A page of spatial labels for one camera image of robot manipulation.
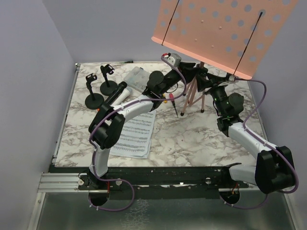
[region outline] sheet music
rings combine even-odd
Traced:
[[[126,122],[118,142],[110,155],[132,158],[147,158],[153,133],[155,111],[141,114]]]

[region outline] microphone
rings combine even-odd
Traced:
[[[105,103],[112,104],[115,99],[123,92],[123,90],[127,87],[127,83],[122,81],[118,84],[118,87],[112,92],[112,94],[105,100]]]
[[[121,104],[131,93],[132,93],[132,88],[130,87],[125,88],[121,93],[121,95],[113,102],[111,106]]]

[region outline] white cylinder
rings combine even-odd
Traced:
[[[131,93],[132,93],[132,88],[130,87],[125,88],[124,91],[121,93],[121,95],[118,96],[118,98],[111,104],[111,106],[121,104]]]

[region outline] perforated panel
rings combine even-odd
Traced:
[[[177,0],[161,0],[152,40],[162,44],[166,34],[164,46],[233,73],[263,12],[236,72],[251,79],[297,1],[180,0],[176,8]]]

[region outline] yellow object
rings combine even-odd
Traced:
[[[165,97],[165,94],[164,94],[164,93],[163,93],[163,96]],[[165,100],[164,103],[167,103],[167,100]]]

